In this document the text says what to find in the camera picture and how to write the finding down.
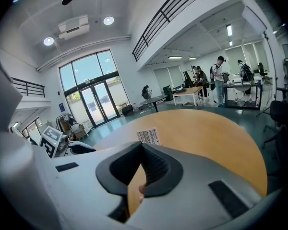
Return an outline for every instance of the double door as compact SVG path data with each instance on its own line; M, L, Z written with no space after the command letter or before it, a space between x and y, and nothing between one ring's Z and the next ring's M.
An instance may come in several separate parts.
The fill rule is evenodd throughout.
M94 127L98 127L120 116L106 81L81 90L85 110Z

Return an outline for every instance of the white table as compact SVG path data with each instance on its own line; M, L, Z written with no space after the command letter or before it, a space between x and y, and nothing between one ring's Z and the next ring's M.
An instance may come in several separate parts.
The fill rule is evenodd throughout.
M202 88L203 88L202 86L193 87L193 88L188 88L187 91L185 91L185 92L173 94L173 98L174 98L174 103L175 103L175 105L177 105L176 100L175 100L175 96L192 95L192 96L193 96L193 101L194 101L194 106L197 106L196 99L195 99L195 95L198 94L198 98L200 99L199 91L200 91Z

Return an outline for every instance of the white shirt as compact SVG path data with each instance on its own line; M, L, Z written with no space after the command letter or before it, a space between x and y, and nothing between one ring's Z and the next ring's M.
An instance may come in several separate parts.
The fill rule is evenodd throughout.
M215 77L215 80L224 81L223 72L222 72L222 66L220 66L218 68L215 67L213 69L213 76Z

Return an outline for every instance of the door frame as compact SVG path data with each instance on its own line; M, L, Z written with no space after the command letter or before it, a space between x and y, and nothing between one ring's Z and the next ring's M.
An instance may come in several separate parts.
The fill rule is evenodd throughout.
M99 100L99 97L98 97L98 95L97 95L96 89L95 89L95 86L100 85L100 84L102 84L102 83L104 84L104 86L105 86L105 88L106 88L106 92L107 92L107 94L108 94L109 100L110 100L110 102L111 102L111 104L112 104L112 106L113 106L113 108L114 108L115 114L116 114L115 117L112 117L112 118L110 118L110 119L107 117L107 115L106 115L106 113L105 113L105 111L104 111L104 109L103 109L103 106L102 106L102 104L101 104L101 102L100 102L100 100ZM85 102L85 98L84 98L83 95L82 95L82 91L88 90L88 89L91 89L92 94L93 94L93 97L94 97L94 100L95 100L95 103L96 103L96 107L99 109L99 111L100 111L100 113L101 113L101 115L102 115L102 117L103 117L103 119L104 119L104 121L103 121L102 123L98 124L98 125L97 125L97 124L95 123L95 121L93 120L93 117L91 116L91 113L90 113L90 111L89 111L89 109L88 109L88 107L87 107L87 104L86 104L86 102ZM113 101L113 98L112 98L112 95L111 95L111 92L110 92L110 90L109 90L109 87L108 87L108 85L107 85L106 80L103 80L103 81L100 81L100 82L91 84L91 85L87 86L86 88L81 89L79 92L80 92L81 99L83 100L84 108L85 108L85 110L86 110L86 113L87 113L90 121L92 122L94 128L99 127L99 126L101 126L101 125L104 125L105 123L108 123L108 122L110 122L110 121L112 121L112 120L120 117L120 114L119 114L119 112L118 112L118 110L117 110L117 108L116 108L116 105L115 105L114 101Z

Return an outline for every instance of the ceiling pipe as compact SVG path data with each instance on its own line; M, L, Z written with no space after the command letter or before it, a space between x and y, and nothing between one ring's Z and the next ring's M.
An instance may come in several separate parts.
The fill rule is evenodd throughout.
M85 44L82 46L78 46L78 47L72 48L68 51L65 51L62 54L55 56L51 60L44 63L41 67L37 68L36 70L38 72L46 70L49 67L53 66L54 64L58 63L59 61L61 61L64 57L70 55L71 53L77 52L79 50L82 50L82 49L85 49L88 47L96 46L99 44L113 43L113 42L117 42L117 41L126 41L126 40L130 40L130 39L131 39L131 36L119 36L119 37L113 37L113 38L108 38L108 39L104 39L104 40L94 41L94 42L91 42L91 43L88 43L88 44Z

